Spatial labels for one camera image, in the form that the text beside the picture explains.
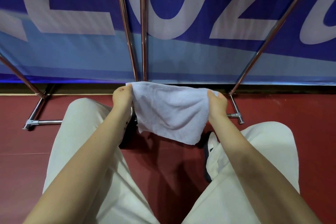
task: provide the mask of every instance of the hand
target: hand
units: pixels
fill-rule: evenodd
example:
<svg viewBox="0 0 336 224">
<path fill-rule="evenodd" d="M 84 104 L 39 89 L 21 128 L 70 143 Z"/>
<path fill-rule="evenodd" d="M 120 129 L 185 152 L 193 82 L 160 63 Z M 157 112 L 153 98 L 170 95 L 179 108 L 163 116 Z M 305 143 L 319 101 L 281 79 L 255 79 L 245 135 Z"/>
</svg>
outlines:
<svg viewBox="0 0 336 224">
<path fill-rule="evenodd" d="M 117 88 L 113 92 L 113 109 L 121 112 L 131 112 L 132 84 Z"/>
<path fill-rule="evenodd" d="M 209 98 L 209 122 L 213 126 L 215 120 L 220 117 L 227 117 L 226 108 L 228 107 L 228 100 L 223 96 L 220 92 L 218 93 L 218 97 L 212 92 L 212 90 L 208 90 L 208 98 Z"/>
</svg>

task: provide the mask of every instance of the white towel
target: white towel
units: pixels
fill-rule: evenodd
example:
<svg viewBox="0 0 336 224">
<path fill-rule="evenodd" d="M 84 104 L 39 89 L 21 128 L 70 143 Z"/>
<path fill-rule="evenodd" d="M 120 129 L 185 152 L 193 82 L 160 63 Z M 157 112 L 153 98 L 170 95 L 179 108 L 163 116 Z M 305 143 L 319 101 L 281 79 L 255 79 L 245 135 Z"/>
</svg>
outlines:
<svg viewBox="0 0 336 224">
<path fill-rule="evenodd" d="M 191 145 L 199 142 L 209 115 L 207 89 L 152 82 L 132 82 L 132 89 L 140 133 Z"/>
</svg>

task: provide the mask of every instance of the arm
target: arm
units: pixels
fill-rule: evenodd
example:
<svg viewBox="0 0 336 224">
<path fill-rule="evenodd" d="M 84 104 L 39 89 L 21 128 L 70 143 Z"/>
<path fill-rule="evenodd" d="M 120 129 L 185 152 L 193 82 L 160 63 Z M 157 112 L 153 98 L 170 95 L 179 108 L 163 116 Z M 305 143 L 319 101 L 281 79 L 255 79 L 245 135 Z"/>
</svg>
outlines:
<svg viewBox="0 0 336 224">
<path fill-rule="evenodd" d="M 227 99 L 208 91 L 209 122 L 261 223 L 321 223 L 290 182 L 226 115 Z"/>
<path fill-rule="evenodd" d="M 113 109 L 44 192 L 24 224 L 82 223 L 131 112 L 132 85 L 113 93 Z"/>
</svg>

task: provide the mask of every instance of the banner backdrop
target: banner backdrop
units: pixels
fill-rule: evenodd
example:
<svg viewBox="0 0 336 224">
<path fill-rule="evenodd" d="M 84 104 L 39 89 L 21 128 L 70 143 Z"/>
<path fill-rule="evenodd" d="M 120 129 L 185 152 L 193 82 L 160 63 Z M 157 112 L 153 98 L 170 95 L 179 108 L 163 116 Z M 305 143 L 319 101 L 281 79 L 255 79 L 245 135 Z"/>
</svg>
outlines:
<svg viewBox="0 0 336 224">
<path fill-rule="evenodd" d="M 234 83 L 292 1 L 147 0 L 149 81 Z M 0 51 L 32 82 L 134 80 L 118 0 L 0 0 Z M 336 85 L 336 1 L 300 0 L 244 83 Z"/>
</svg>

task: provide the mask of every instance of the maroon floor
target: maroon floor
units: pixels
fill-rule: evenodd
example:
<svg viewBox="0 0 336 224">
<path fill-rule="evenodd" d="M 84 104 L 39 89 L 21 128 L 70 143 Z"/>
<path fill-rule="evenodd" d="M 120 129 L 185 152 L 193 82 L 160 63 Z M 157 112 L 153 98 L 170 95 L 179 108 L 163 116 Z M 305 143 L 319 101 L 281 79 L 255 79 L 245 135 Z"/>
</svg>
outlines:
<svg viewBox="0 0 336 224">
<path fill-rule="evenodd" d="M 56 96 L 44 119 L 62 119 L 82 96 Z M 111 96 L 90 96 L 111 105 Z M 22 223 L 41 195 L 58 125 L 21 128 L 38 98 L 0 97 L 0 223 Z M 279 121 L 293 131 L 300 165 L 301 195 L 323 223 L 336 223 L 336 96 L 243 95 L 237 97 L 244 129 Z M 145 133 L 123 150 L 133 179 L 162 223 L 180 223 L 206 188 L 203 152 Z"/>
</svg>

